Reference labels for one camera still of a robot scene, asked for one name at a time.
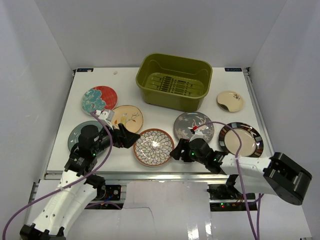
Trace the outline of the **beige bird plate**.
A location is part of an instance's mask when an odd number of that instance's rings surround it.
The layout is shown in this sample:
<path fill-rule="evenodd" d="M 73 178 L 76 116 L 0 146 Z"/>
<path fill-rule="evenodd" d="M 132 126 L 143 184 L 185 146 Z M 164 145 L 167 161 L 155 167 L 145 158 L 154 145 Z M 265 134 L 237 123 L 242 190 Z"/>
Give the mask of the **beige bird plate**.
<path fill-rule="evenodd" d="M 137 133 L 143 126 L 143 114 L 136 106 L 120 105 L 113 112 L 114 116 L 111 123 L 117 129 L 119 128 L 119 124 L 123 124 L 130 132 Z"/>

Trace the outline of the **white petal pattern plate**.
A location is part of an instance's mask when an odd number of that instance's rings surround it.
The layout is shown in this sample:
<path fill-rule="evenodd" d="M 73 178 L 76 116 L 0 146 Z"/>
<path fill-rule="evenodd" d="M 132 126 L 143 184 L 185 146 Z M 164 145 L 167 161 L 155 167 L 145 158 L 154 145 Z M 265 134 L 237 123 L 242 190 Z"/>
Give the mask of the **white petal pattern plate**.
<path fill-rule="evenodd" d="M 144 166 L 160 167 L 171 159 L 170 152 L 174 148 L 174 141 L 167 132 L 150 128 L 140 133 L 140 138 L 133 145 L 133 153 Z"/>

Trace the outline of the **grey deer plate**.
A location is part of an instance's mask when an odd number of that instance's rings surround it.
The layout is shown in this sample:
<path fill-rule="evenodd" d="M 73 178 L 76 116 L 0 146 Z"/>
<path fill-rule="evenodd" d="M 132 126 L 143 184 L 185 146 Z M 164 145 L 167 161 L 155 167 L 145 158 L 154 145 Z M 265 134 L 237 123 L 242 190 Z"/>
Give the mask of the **grey deer plate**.
<path fill-rule="evenodd" d="M 189 140 L 193 133 L 191 130 L 198 127 L 198 130 L 202 132 L 204 140 L 209 143 L 215 134 L 215 128 L 213 124 L 205 125 L 210 122 L 211 119 L 201 112 L 184 112 L 177 117 L 173 125 L 174 136 L 179 139 Z"/>

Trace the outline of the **teal plain plate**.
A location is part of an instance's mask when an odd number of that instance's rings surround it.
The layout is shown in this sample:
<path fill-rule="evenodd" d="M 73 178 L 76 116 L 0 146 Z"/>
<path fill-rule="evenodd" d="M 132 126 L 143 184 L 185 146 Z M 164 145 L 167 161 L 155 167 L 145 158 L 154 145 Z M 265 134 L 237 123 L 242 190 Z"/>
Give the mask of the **teal plain plate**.
<path fill-rule="evenodd" d="M 89 120 L 89 121 L 85 121 L 78 124 L 69 134 L 69 137 L 67 140 L 67 147 L 69 151 L 71 151 L 72 147 L 79 142 L 78 139 L 79 139 L 79 135 L 81 134 L 81 129 L 88 125 L 96 126 L 98 128 L 98 131 L 100 131 L 103 128 L 103 126 L 98 121 L 95 121 L 95 120 Z"/>

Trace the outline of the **red and teal floral plate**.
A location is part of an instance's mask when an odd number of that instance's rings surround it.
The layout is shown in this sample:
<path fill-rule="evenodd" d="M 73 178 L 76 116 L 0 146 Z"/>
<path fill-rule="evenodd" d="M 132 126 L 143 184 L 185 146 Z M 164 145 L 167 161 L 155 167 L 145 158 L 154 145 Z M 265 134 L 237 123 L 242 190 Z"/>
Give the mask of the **red and teal floral plate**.
<path fill-rule="evenodd" d="M 109 86 L 95 86 L 87 90 L 81 98 L 81 109 L 88 115 L 96 110 L 113 110 L 118 102 L 118 95 Z"/>

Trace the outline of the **dark rim cream plate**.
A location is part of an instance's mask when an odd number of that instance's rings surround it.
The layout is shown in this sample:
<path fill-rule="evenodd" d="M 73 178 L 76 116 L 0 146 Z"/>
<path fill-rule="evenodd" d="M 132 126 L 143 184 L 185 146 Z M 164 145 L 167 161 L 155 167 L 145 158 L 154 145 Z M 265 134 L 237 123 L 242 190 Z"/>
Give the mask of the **dark rim cream plate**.
<path fill-rule="evenodd" d="M 239 135 L 241 140 L 241 149 L 239 156 L 259 158 L 264 150 L 264 143 L 261 135 L 252 126 L 242 122 L 229 123 L 234 131 Z M 240 142 L 236 134 L 229 128 L 224 126 L 218 135 L 218 143 L 223 152 L 236 154 Z"/>

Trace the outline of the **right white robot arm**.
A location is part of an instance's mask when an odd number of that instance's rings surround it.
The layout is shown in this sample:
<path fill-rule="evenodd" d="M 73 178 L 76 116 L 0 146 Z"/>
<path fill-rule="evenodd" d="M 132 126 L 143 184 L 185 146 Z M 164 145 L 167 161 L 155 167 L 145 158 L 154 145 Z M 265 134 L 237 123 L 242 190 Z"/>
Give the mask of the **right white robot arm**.
<path fill-rule="evenodd" d="M 281 152 L 271 157 L 236 157 L 217 151 L 201 138 L 181 139 L 170 152 L 175 160 L 198 162 L 212 174 L 228 175 L 226 195 L 236 200 L 246 193 L 275 195 L 285 202 L 302 205 L 312 175 Z"/>

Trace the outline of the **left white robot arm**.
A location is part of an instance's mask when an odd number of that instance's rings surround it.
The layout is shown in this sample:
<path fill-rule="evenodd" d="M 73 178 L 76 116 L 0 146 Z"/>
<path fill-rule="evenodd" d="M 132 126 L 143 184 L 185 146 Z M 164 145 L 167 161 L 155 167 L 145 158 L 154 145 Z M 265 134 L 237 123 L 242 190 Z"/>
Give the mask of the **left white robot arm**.
<path fill-rule="evenodd" d="M 20 230 L 23 240 L 65 240 L 67 234 L 85 207 L 94 199 L 105 196 L 105 179 L 95 175 L 93 169 L 97 155 L 111 147 L 130 148 L 140 135 L 104 125 L 82 127 L 78 142 L 72 147 L 69 159 L 55 193 L 39 216 Z"/>

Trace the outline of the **green plastic bin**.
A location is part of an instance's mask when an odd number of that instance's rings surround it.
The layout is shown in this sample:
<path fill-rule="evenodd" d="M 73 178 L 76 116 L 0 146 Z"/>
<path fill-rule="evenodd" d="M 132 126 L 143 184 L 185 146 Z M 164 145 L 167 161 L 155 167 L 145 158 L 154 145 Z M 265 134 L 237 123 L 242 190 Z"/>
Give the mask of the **green plastic bin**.
<path fill-rule="evenodd" d="M 206 61 L 152 53 L 144 58 L 135 81 L 147 104 L 194 112 L 209 92 L 212 74 Z"/>

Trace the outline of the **left blue table label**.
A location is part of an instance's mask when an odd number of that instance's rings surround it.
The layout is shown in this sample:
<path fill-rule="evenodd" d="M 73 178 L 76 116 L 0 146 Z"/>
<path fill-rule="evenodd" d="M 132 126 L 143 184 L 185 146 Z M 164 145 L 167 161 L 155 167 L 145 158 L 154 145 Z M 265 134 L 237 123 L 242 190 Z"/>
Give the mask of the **left blue table label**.
<path fill-rule="evenodd" d="M 79 73 L 90 73 L 93 71 L 94 71 L 94 68 L 78 68 L 76 70 L 76 72 L 79 72 Z"/>

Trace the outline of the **blue table label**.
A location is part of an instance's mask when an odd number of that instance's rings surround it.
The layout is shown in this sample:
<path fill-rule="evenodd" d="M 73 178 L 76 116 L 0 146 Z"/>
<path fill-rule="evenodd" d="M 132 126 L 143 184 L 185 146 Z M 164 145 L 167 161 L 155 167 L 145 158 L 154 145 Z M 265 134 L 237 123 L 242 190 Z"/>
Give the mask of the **blue table label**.
<path fill-rule="evenodd" d="M 76 70 L 76 72 L 79 72 L 79 73 L 90 73 L 93 71 L 94 71 L 94 68 L 78 68 Z"/>
<path fill-rule="evenodd" d="M 225 67 L 226 72 L 242 72 L 242 69 L 239 67 Z"/>

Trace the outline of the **right blue table label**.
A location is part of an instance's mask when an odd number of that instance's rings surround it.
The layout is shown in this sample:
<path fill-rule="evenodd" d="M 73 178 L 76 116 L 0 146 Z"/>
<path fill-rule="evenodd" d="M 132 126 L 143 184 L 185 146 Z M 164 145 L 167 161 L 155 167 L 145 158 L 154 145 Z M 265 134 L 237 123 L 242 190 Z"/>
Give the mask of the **right blue table label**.
<path fill-rule="evenodd" d="M 225 67 L 226 72 L 242 72 L 242 69 L 239 67 Z"/>

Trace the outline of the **aluminium table frame rail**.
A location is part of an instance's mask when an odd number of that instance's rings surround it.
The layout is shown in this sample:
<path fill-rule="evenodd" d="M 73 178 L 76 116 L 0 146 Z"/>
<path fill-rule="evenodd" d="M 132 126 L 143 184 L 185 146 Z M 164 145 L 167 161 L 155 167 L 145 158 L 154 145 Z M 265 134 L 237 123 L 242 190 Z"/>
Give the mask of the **aluminium table frame rail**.
<path fill-rule="evenodd" d="M 99 171 L 97 175 L 104 177 L 106 180 L 226 180 L 228 175 L 212 173 L 149 173 L 149 172 L 103 172 Z"/>

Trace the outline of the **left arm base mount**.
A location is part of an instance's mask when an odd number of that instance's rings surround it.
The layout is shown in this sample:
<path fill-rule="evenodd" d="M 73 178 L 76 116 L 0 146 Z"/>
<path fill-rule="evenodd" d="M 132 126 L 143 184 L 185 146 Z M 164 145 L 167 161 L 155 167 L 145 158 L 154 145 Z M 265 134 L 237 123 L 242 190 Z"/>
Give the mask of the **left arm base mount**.
<path fill-rule="evenodd" d="M 95 201 L 119 201 L 121 199 L 121 185 L 103 185 L 97 189 Z"/>

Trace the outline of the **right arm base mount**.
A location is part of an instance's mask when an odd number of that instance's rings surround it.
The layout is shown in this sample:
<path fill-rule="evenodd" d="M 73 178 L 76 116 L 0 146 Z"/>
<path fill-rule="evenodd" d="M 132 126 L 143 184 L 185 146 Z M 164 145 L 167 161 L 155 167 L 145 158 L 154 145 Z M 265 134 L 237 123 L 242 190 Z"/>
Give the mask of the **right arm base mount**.
<path fill-rule="evenodd" d="M 246 211 L 243 194 L 225 184 L 209 184 L 209 205 L 211 212 Z"/>

